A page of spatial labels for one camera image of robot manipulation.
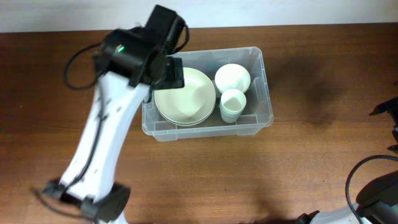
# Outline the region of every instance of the stack of plates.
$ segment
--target stack of plates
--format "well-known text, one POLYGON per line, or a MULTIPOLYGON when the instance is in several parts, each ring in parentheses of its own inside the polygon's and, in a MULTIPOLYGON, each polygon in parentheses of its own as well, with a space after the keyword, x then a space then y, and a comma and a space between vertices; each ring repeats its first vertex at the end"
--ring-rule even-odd
POLYGON ((184 88, 155 91, 155 103, 168 121, 193 126, 201 123, 213 112, 216 91, 211 80, 194 68, 183 68, 184 88))

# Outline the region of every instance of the gray storage bin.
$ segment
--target gray storage bin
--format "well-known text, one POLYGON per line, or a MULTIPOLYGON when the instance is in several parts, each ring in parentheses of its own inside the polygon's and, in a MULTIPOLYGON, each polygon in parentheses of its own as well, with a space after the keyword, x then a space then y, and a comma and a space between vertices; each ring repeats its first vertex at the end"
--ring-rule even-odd
POLYGON ((183 127, 164 119, 152 100, 142 104, 142 130, 146 134, 155 137, 158 141, 225 135, 244 136, 257 134, 274 121, 266 71, 259 48, 243 47, 180 52, 173 56, 182 58, 184 67, 195 68, 208 75, 213 84, 216 72, 221 66, 236 63, 245 67, 251 76, 251 85, 245 93, 246 107, 235 123, 225 123, 221 119, 219 108, 221 93, 215 87, 217 100, 212 114, 200 124, 183 127))

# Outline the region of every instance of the white wall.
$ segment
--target white wall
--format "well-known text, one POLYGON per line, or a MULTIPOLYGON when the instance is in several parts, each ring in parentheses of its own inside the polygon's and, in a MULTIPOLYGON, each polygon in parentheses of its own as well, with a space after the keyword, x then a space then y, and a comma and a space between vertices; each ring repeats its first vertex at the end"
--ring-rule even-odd
POLYGON ((190 27, 398 22, 397 0, 1 0, 0 32, 129 28, 155 4, 190 27))

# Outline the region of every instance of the wooden table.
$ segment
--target wooden table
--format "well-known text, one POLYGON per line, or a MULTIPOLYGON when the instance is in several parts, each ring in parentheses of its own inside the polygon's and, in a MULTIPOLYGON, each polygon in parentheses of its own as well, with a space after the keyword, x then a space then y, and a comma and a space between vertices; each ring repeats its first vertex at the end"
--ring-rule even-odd
MULTIPOLYGON (((93 90, 62 82, 68 58, 108 31, 0 34, 0 217, 2 223, 85 223, 56 215, 34 198, 75 153, 93 90)), ((257 46, 264 54, 274 124, 255 136, 157 142, 132 122, 116 180, 131 186, 130 222, 239 223, 296 218, 346 206, 352 167, 391 154, 388 114, 368 116, 398 95, 398 24, 192 29, 184 50, 257 46)), ((89 54, 70 69, 93 76, 89 54)), ((397 169, 370 162, 354 196, 397 169)))

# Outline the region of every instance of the clear plastic container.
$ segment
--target clear plastic container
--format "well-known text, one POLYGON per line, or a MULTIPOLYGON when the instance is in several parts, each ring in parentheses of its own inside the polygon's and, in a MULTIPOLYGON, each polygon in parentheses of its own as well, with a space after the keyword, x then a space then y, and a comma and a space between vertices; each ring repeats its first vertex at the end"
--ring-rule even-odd
POLYGON ((194 126, 178 126, 163 118, 154 100, 142 104, 142 130, 158 141, 174 141, 186 138, 201 138, 225 135, 253 135, 274 121, 269 97, 266 71, 261 50, 257 47, 237 49, 202 50, 180 52, 174 55, 182 58, 184 67, 195 68, 213 81, 217 70, 226 64, 236 63, 245 67, 251 76, 251 85, 245 93, 247 104, 235 123, 225 123, 221 119, 220 97, 216 90, 216 106, 204 122, 194 126))

